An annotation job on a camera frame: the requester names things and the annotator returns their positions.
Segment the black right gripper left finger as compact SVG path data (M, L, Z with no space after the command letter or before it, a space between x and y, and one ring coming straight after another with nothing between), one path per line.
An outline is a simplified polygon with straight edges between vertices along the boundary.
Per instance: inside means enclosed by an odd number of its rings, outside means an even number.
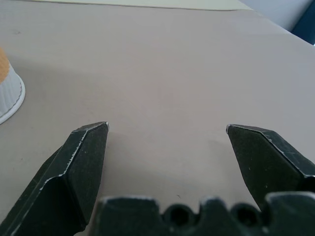
M0 236L74 236L84 231L100 187L108 130L101 121L72 131L0 224Z

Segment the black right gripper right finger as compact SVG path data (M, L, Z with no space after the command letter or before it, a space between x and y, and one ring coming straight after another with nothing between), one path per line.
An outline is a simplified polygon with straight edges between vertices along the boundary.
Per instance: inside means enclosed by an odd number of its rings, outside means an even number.
M273 130L226 128L243 180L260 210L279 204L315 213L315 164Z

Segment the white and orange paper cup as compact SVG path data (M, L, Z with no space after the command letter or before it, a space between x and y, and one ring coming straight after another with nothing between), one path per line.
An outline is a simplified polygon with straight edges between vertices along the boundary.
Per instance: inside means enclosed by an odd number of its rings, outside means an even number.
M0 47L0 124L12 117L24 102L26 88Z

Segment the dark blue object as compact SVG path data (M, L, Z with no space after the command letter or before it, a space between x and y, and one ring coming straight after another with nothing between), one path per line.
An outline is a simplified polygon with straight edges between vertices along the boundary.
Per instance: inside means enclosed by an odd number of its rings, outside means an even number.
M291 31L304 41L315 45L315 0L311 2Z

